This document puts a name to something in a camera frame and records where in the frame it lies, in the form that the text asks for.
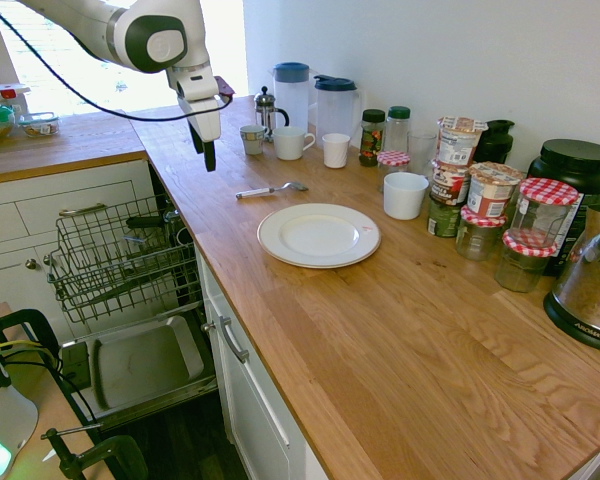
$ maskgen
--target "black kettle base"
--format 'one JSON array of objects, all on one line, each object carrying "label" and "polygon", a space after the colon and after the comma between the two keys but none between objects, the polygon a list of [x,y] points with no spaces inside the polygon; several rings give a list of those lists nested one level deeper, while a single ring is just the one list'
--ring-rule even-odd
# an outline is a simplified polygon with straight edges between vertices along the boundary
[{"label": "black kettle base", "polygon": [[560,330],[579,342],[600,350],[600,330],[567,312],[551,292],[544,297],[544,310]]}]

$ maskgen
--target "wooden countertop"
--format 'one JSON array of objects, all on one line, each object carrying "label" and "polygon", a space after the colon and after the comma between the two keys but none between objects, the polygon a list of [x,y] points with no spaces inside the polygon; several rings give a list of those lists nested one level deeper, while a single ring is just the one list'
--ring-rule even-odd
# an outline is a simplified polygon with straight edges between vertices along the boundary
[{"label": "wooden countertop", "polygon": [[[292,162],[272,144],[246,157],[238,128],[253,121],[249,98],[222,112],[213,173],[185,121],[134,127],[331,479],[561,479],[600,449],[600,351],[546,316],[551,279],[503,290],[497,259],[460,257],[427,233],[426,213],[388,217],[356,149],[341,170],[315,147]],[[309,190],[235,198],[290,180]],[[326,270],[267,255],[259,223],[309,202],[371,217],[379,249]]]},{"label": "wooden countertop", "polygon": [[[0,304],[0,317],[10,313],[6,304]],[[27,336],[20,327],[13,327],[5,331],[10,340],[26,340]],[[40,357],[32,354],[19,356],[19,361],[33,361],[40,363]],[[82,426],[78,417],[73,413],[69,403],[64,398],[62,391],[55,383],[49,372],[42,367],[30,365],[7,366],[13,386],[26,398],[31,400],[38,409],[38,424],[27,444],[18,453],[9,474],[5,480],[65,480],[60,471],[60,460],[54,455],[46,462],[42,460],[51,450],[48,440],[41,440],[40,435],[50,428],[58,431]],[[64,436],[69,450],[73,453],[82,453],[93,447],[91,439],[86,432],[79,432]],[[84,472],[88,480],[114,480],[113,475],[104,462],[88,468]]]},{"label": "wooden countertop", "polygon": [[30,138],[15,128],[0,140],[0,182],[146,159],[128,120],[106,113],[74,115],[60,118],[57,135]]}]

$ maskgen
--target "blue lid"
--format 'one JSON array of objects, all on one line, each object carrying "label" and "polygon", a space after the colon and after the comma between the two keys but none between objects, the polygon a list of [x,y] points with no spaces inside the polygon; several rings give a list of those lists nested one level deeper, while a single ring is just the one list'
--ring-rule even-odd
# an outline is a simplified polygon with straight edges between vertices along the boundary
[{"label": "blue lid", "polygon": [[335,78],[328,75],[316,75],[316,88],[318,90],[328,90],[330,92],[346,92],[356,90],[356,84],[348,78]]},{"label": "blue lid", "polygon": [[273,79],[282,83],[309,81],[309,65],[298,62],[278,63],[273,67]]}]

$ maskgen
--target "dishwasher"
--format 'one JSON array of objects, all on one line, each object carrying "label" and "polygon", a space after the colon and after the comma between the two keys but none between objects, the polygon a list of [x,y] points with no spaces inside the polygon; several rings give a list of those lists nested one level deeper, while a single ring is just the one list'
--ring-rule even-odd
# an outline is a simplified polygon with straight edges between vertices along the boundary
[{"label": "dishwasher", "polygon": [[193,241],[169,198],[56,226],[48,281],[68,321],[98,330],[61,346],[85,416],[108,429],[217,389]]}]

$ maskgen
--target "dishwasher basket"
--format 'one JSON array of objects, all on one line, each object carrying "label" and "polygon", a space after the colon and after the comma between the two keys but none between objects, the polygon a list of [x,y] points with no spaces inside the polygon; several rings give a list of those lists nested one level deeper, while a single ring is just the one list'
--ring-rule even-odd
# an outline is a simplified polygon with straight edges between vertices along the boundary
[{"label": "dishwasher basket", "polygon": [[48,281],[70,321],[152,302],[172,313],[200,300],[193,244],[176,240],[185,227],[169,207],[157,196],[58,219]]}]

